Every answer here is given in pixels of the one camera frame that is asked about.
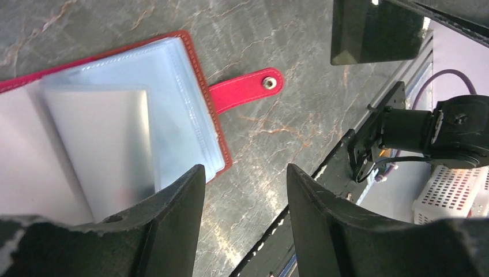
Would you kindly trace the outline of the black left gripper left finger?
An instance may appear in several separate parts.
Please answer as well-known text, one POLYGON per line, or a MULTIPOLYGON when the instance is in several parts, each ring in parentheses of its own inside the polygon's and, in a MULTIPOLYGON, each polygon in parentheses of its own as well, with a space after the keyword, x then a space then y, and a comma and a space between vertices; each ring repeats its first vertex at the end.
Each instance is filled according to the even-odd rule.
POLYGON ((1 217, 2 276, 192 276, 205 170, 100 223, 69 226, 37 215, 1 217))

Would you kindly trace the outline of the red leather card holder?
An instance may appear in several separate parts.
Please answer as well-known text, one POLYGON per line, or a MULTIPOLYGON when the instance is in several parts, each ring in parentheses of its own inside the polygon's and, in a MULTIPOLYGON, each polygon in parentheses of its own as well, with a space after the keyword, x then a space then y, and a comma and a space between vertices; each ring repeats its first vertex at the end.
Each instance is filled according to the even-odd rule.
POLYGON ((219 115, 277 95, 265 68, 210 86, 187 31, 1 82, 1 214, 99 223, 196 164, 232 165, 219 115))

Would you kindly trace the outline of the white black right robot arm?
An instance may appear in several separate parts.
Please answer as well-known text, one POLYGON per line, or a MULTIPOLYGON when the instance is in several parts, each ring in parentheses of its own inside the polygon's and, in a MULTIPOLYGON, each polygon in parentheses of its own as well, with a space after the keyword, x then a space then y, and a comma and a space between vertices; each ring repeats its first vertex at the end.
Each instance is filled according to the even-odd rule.
MULTIPOLYGON (((484 46, 488 45, 488 2, 470 1, 335 1, 331 63, 377 63, 417 57, 422 46, 422 21, 429 18, 484 46)), ((363 182, 387 163, 402 157, 380 159, 382 149, 410 151, 408 162, 443 165, 450 169, 474 169, 488 165, 488 97, 477 93, 468 76, 458 70, 442 74, 458 76, 468 93, 438 102, 433 111, 401 108, 382 100, 368 106, 367 121, 349 144, 352 178, 363 182)))

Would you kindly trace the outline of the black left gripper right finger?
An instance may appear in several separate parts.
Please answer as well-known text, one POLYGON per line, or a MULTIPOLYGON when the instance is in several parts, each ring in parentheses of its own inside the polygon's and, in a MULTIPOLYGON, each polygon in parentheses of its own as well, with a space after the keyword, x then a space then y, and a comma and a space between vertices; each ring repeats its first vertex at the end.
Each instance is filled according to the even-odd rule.
MULTIPOLYGON (((327 207, 336 276, 487 276, 488 219, 442 219, 415 225, 374 214, 374 224, 327 207)), ((300 276, 315 276, 300 269, 300 276)))

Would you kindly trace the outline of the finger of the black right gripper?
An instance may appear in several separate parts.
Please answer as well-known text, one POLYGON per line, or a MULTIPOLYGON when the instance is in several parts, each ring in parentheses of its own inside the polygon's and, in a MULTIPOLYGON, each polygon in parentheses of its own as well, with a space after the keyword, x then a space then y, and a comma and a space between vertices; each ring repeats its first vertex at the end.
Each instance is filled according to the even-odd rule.
POLYGON ((392 0, 488 47, 488 0, 392 0))

